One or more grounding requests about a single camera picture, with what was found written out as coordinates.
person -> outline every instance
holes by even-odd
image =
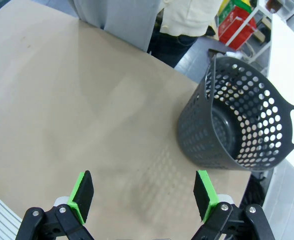
[[[206,33],[222,0],[69,0],[81,20],[175,67]]]

jeans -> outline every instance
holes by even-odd
[[[174,68],[197,39],[197,36],[171,36],[161,33],[160,26],[155,26],[148,53],[151,52],[155,58]]]

white shirt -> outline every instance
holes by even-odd
[[[164,9],[160,32],[172,36],[202,36],[206,33],[222,0],[162,0]]]

gray cloth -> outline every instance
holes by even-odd
[[[148,50],[160,0],[69,0],[79,18]]]

perforated basket wall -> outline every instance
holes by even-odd
[[[178,142],[202,167],[265,171],[294,149],[292,110],[256,69],[217,58],[179,117]]]

